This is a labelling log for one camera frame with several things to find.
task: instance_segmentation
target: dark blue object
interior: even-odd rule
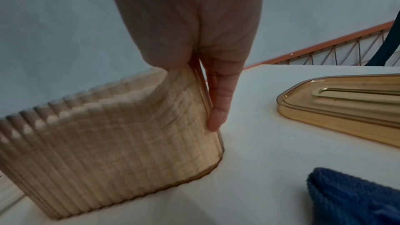
[[[307,179],[315,224],[400,225],[400,191],[334,170]]]
[[[400,45],[400,12],[397,14],[392,28],[386,36],[382,46],[365,66],[385,66],[386,61],[393,55]]]

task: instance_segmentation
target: white wall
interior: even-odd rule
[[[264,0],[247,65],[393,20],[400,0]],[[113,0],[0,0],[0,116],[147,69]]]

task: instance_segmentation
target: blue towel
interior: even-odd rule
[[[316,168],[307,187],[314,223],[400,225],[400,191],[334,170]]]

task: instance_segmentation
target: amber plastic tray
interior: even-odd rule
[[[400,75],[307,80],[277,104],[288,118],[400,147]]]

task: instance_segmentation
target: white table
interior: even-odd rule
[[[289,120],[276,111],[276,97],[303,80],[378,73],[400,73],[400,68],[262,65],[246,70],[221,129],[224,158],[210,175],[59,222],[49,221],[25,197],[0,216],[0,224],[309,225],[312,203],[305,180],[315,167],[400,189],[400,149]]]

